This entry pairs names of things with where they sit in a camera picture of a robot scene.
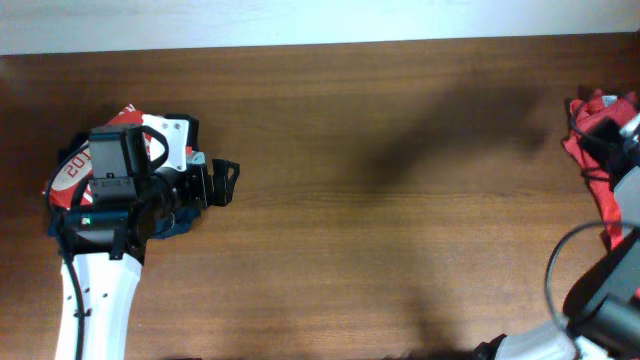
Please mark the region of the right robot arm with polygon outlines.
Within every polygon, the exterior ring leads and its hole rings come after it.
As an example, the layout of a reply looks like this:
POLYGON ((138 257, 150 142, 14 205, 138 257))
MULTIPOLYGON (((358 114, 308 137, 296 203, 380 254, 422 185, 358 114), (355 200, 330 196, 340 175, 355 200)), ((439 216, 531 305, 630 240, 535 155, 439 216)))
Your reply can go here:
POLYGON ((607 125, 609 138, 584 134, 589 144, 609 156, 607 170, 620 219, 591 222, 568 232, 554 248, 545 273, 545 299, 551 320, 519 335, 501 335, 482 343, 470 359, 571 360, 639 357, 639 118, 622 127, 607 125), (579 232, 611 225, 623 239, 595 263, 568 292, 557 311, 551 275, 560 250, 579 232))

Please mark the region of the orange soccer t-shirt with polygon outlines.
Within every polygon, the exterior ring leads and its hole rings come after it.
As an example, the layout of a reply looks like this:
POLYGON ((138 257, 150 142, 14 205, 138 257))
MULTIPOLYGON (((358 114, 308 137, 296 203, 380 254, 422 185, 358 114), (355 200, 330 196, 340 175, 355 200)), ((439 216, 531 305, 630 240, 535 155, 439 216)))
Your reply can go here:
POLYGON ((613 249, 639 224, 639 98, 595 91, 568 102, 562 141, 593 195, 613 249))

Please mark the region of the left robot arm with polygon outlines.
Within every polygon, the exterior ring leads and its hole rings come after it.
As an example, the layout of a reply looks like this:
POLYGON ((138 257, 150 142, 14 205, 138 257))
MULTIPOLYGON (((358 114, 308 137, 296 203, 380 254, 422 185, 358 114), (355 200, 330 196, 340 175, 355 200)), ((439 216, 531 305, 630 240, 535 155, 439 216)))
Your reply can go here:
POLYGON ((231 203, 240 166, 224 159, 165 166, 173 147, 138 124, 91 130, 93 172, 69 208, 51 210, 48 233, 62 257, 58 359, 121 359, 148 241, 192 229, 211 206, 231 203))

